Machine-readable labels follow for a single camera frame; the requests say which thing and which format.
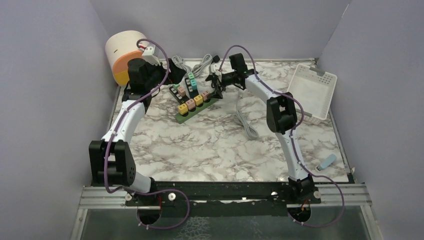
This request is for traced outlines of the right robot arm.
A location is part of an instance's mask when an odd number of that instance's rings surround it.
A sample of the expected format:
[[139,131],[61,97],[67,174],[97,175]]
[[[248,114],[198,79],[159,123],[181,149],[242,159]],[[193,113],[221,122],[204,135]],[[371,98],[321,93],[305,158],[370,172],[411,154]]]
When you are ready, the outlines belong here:
[[288,169],[289,199],[300,204],[314,191],[311,173],[306,170],[305,161],[298,143],[296,129],[301,120],[296,111],[296,100],[290,92],[271,88],[260,77],[255,67],[248,68],[241,53],[229,57],[231,72],[222,73],[220,66],[209,68],[206,81],[214,89],[212,98],[222,99],[227,86],[248,90],[266,105],[266,123],[280,142]]

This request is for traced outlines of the green power strip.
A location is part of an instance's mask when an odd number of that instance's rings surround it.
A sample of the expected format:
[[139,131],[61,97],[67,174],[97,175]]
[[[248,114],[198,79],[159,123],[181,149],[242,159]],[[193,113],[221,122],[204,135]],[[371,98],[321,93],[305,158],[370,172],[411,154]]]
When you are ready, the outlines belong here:
[[194,107],[193,109],[189,110],[187,113],[185,113],[183,115],[181,115],[180,113],[177,113],[174,116],[174,118],[175,118],[175,120],[178,124],[182,124],[182,123],[188,121],[189,119],[193,118],[195,115],[199,114],[203,110],[205,110],[205,109],[209,108],[210,106],[212,106],[213,104],[217,103],[218,101],[219,101],[219,99],[212,98],[208,102],[204,102],[202,105]]

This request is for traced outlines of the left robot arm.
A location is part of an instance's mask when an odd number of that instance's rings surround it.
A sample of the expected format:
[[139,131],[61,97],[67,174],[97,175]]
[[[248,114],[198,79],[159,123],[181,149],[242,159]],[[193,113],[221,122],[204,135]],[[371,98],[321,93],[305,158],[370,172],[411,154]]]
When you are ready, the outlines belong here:
[[100,140],[93,140],[88,146],[92,182],[105,186],[109,193],[113,193],[111,186],[135,192],[149,206],[157,200],[155,181],[137,172],[130,142],[151,104],[152,94],[162,85],[180,83],[187,72],[171,60],[169,70],[161,63],[153,65],[142,58],[129,60],[127,67],[129,81],[118,117]]

